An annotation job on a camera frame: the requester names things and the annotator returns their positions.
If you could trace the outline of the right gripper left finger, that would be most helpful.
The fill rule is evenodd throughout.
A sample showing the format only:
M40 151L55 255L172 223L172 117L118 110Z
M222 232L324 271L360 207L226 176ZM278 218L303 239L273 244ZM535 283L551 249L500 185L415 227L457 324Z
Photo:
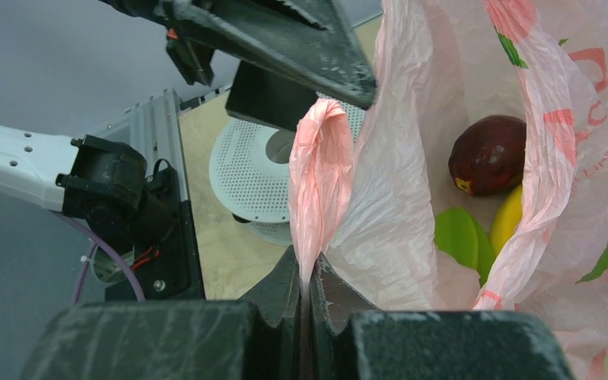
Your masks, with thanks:
M23 379L293 379L293 249L236 300L102 302L55 316Z

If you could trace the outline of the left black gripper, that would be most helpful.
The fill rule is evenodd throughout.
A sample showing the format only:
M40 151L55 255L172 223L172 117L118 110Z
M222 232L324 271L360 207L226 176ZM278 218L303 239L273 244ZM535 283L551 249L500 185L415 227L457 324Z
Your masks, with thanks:
M166 27L166 52L189 84L209 86L211 60L242 60L226 101L229 116L286 131L317 101L315 91L368 109L376 81L337 1L107 1Z

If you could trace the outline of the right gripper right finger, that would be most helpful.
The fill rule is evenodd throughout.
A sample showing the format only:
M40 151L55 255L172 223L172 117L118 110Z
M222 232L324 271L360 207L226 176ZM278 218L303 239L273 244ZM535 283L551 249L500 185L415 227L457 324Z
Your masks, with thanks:
M324 256L310 284L314 379L572 379L555 336L511 311L385 311Z

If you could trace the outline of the pink plastic bag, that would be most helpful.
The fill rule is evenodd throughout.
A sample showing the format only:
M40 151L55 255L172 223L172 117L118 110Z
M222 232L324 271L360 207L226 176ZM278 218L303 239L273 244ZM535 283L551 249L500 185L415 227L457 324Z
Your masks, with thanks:
M357 139L336 101L299 123L289 207L300 274L323 253L385 310L498 310L543 320L578 379L608 350L608 2L385 1L378 95ZM448 172L455 140L493 114L527 124L522 220L486 279L435 244L460 207L489 226L499 196Z

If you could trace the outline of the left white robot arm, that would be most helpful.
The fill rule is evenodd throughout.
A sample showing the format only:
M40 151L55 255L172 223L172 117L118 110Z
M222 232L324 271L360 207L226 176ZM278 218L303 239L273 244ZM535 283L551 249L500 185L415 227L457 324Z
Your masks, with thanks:
M209 85L211 59L240 60L229 116L296 131L320 94L361 109L376 81L336 1L114 1L128 16L162 25L166 50L189 84ZM120 251L149 248L174 215L146 186L146 159L121 142L33 134L0 125L0 192L86 220Z

